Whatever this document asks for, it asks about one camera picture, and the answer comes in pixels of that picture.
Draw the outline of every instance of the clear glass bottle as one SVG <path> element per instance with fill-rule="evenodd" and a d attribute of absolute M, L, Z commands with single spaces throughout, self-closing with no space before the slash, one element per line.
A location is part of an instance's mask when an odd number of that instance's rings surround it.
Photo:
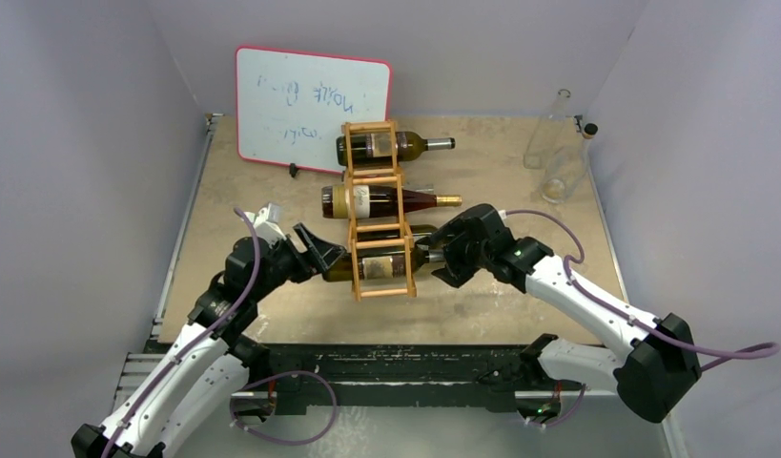
<path fill-rule="evenodd" d="M 556 139 L 565 126 L 566 104 L 569 97 L 569 90 L 559 90 L 550 110 L 539 118 L 536 130 L 533 131 L 533 135 L 527 142 L 527 149 L 524 151 L 525 169 L 543 169 L 555 153 Z"/>
<path fill-rule="evenodd" d="M 581 147 L 565 146 L 556 152 L 545 169 L 545 177 L 539 183 L 542 198 L 550 203 L 566 201 L 589 169 L 589 142 L 598 133 L 598 126 L 589 123 L 581 133 Z"/>

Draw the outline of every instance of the whiteboard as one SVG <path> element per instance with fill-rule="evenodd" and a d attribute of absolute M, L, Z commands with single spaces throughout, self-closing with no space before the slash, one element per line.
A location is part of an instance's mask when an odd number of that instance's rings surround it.
<path fill-rule="evenodd" d="M 391 77 L 381 61 L 238 48 L 238 155 L 339 173 L 342 123 L 386 119 Z"/>

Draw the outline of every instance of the tabletop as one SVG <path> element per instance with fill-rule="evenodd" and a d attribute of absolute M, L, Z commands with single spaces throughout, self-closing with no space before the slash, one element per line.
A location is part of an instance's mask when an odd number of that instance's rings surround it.
<path fill-rule="evenodd" d="M 530 117 L 398 117 L 400 130 L 424 137 L 453 136 L 457 147 L 424 153 L 402 163 L 414 187 L 434 185 L 436 194 L 460 194 L 463 207 L 408 214 L 410 224 L 440 225 L 465 208 L 490 203 L 498 209 L 542 210 L 566 223 L 586 250 L 575 270 L 618 298 L 623 297 L 615 259 L 592 183 L 586 177 L 567 202 L 544 201 L 536 185 L 544 171 L 527 170 L 522 152 L 536 126 Z M 568 120 L 559 141 L 579 141 Z M 280 225 L 291 232 L 303 222 L 328 241 L 345 243 L 347 219 L 324 219 L 320 188 L 337 184 L 336 175 L 300 171 L 242 160 L 236 152 L 236 119 L 217 124 L 199 182 L 166 302 L 161 342 L 172 342 L 210 278 L 223 270 L 233 244 L 248 235 L 233 207 L 256 212 L 268 201 L 282 206 Z M 514 237 L 531 236 L 563 255 L 575 253 L 572 240 L 554 222 L 516 215 L 506 220 Z M 265 343 L 301 344 L 527 344 L 543 333 L 581 344 L 599 341 L 549 304 L 524 295 L 480 272 L 460 289 L 416 274 L 417 298 L 371 298 L 356 302 L 350 282 L 319 276 L 287 282 L 258 305 L 258 318 L 245 332 Z"/>

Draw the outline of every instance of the wooden wine rack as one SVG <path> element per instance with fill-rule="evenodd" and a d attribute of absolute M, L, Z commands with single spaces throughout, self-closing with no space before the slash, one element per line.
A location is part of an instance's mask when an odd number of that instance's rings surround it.
<path fill-rule="evenodd" d="M 377 122 L 346 122 L 342 125 L 342 133 L 345 135 L 345 156 L 348 164 L 345 169 L 345 192 L 348 193 L 348 248 L 351 251 L 351 263 L 354 268 L 354 280 L 351 289 L 354 291 L 354 297 L 357 302 L 362 298 L 377 298 L 382 296 L 400 296 L 407 295 L 411 298 L 416 297 L 416 285 L 412 272 L 412 248 L 413 236 L 410 230 L 410 224 L 404 217 L 403 207 L 403 184 L 404 171 L 399 166 L 399 150 L 396 144 L 397 125 L 394 120 Z M 389 133 L 392 139 L 391 143 L 391 166 L 384 168 L 357 168 L 354 166 L 354 159 L 351 154 L 351 135 L 352 134 L 378 134 Z M 396 222 L 389 224 L 359 224 L 356 212 L 356 196 L 354 186 L 361 184 L 385 184 L 395 185 L 399 193 L 399 208 L 396 215 Z M 389 240 L 371 240 L 359 241 L 359 234 L 375 231 L 398 230 L 399 237 Z M 379 289 L 363 291 L 360 283 L 360 265 L 359 250 L 369 248 L 383 248 L 388 246 L 404 247 L 404 272 L 406 276 L 406 287 L 394 289 Z"/>

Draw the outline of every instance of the black bottle cap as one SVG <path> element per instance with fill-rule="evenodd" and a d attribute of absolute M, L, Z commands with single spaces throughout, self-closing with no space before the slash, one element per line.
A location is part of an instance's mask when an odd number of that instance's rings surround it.
<path fill-rule="evenodd" d="M 589 136 L 595 136 L 595 134 L 598 134 L 598 126 L 596 124 L 587 123 L 584 126 L 584 133 Z"/>

